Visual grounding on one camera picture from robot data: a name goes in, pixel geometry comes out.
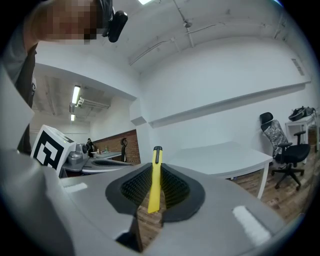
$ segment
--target yellow plastic part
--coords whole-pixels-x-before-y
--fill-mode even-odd
[[[156,163],[156,156],[157,151],[154,150],[152,158],[152,184],[150,188],[148,214],[157,212],[160,209],[162,150],[159,151],[158,163]]]

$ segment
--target office chair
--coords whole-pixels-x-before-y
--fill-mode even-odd
[[[127,138],[123,138],[120,141],[120,144],[122,145],[122,149],[121,149],[121,162],[126,162],[127,161],[127,157],[126,157],[126,147],[128,145],[127,142]]]
[[[292,145],[292,142],[288,142],[284,131],[282,130],[278,120],[273,120],[273,115],[270,112],[266,112],[260,115],[261,129],[264,134],[271,141],[273,146],[273,158],[276,162],[280,164],[285,164],[284,167],[279,167],[277,170],[272,170],[271,175],[275,173],[282,173],[282,178],[275,185],[275,189],[280,187],[280,183],[287,177],[291,176],[298,186],[296,190],[298,191],[301,187],[301,183],[298,180],[295,173],[300,173],[304,175],[304,169],[297,169],[292,167],[297,167],[297,163],[305,160],[310,152],[309,144],[301,144],[301,135],[305,134],[306,131],[300,131],[294,134],[297,136],[297,145]]]

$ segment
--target brick wall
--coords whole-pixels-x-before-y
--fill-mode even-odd
[[[111,152],[121,152],[122,145],[121,139],[126,138],[128,142],[125,148],[126,162],[134,165],[140,164],[140,154],[138,146],[137,131],[131,130],[112,137],[103,138],[97,141],[93,141],[93,144],[101,151],[105,150],[106,146]],[[113,160],[120,161],[121,156],[114,157]]]

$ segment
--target black bag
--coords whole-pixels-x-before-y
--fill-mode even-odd
[[[304,117],[311,116],[313,113],[316,113],[316,109],[313,107],[299,107],[296,108],[291,115],[289,115],[290,121],[298,121]]]

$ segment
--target chair armrest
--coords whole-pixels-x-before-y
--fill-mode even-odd
[[[305,134],[305,133],[306,133],[306,131],[305,131],[305,130],[303,130],[303,131],[296,132],[296,133],[294,134],[294,136],[298,136],[298,142],[297,142],[297,145],[300,145],[301,135],[302,135],[302,134]]]
[[[287,148],[287,147],[289,147],[289,146],[291,146],[291,145],[292,145],[292,142],[281,143],[281,144],[278,145],[278,147],[280,147],[280,148]]]
[[[293,136],[300,136],[301,134],[305,134],[306,131],[303,130],[303,131],[299,131],[299,132],[296,132]]]
[[[284,153],[285,153],[286,148],[290,147],[291,145],[292,145],[292,142],[281,143],[278,145],[278,147],[282,148],[281,159],[280,159],[281,164],[283,164],[285,162]]]

